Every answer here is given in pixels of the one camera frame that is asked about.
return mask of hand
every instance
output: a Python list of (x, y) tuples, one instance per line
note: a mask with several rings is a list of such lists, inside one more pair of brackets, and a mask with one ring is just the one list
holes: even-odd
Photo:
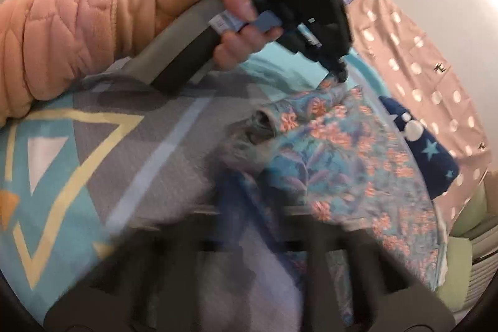
[[(200, 0), (157, 0), (156, 33), (160, 33), (167, 25)], [(251, 0), (223, 0), (226, 8), (244, 22), (253, 22), (257, 13)], [(223, 33), (221, 44), (213, 54), (218, 68), (232, 69), (244, 62), (252, 53), (262, 50), (266, 43), (277, 40), (283, 34), (282, 28), (271, 29), (261, 33), (255, 26), (247, 25), (239, 33), (227, 31)]]

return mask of pink polka dot fabric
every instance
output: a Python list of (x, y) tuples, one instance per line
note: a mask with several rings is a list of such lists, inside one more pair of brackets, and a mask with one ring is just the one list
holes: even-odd
[(491, 162), (472, 101), (425, 32), (391, 0), (353, 0), (347, 10), (362, 59), (460, 166), (450, 189), (434, 200), (450, 230)]

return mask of orange triangle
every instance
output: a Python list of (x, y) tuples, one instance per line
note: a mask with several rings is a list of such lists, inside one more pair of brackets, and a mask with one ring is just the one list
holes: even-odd
[(94, 242), (93, 246), (96, 251), (96, 255), (100, 260), (105, 259), (114, 251), (114, 248), (111, 245), (103, 242)]
[(2, 219), (2, 228), (7, 230), (8, 222), (12, 213), (19, 204), (19, 196), (8, 190), (0, 190), (0, 218)]

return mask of vacuum handle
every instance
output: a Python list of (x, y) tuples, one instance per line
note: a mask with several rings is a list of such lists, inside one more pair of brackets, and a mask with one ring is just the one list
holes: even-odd
[[(265, 33), (282, 25), (265, 0), (254, 1), (262, 12), (253, 23), (256, 28)], [(225, 10), (221, 0), (201, 0), (130, 60), (123, 72), (163, 93), (174, 94), (212, 58), (225, 30), (238, 32), (244, 25)]]
[(124, 67), (123, 72), (150, 84), (225, 10), (221, 0), (201, 0), (182, 13)]

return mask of star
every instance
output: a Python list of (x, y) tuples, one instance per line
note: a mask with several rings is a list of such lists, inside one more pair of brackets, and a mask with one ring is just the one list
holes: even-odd
[(427, 154), (427, 161), (430, 161), (433, 155), (439, 154), (436, 145), (436, 141), (430, 142), (429, 140), (427, 140), (427, 147), (422, 151), (423, 154)]

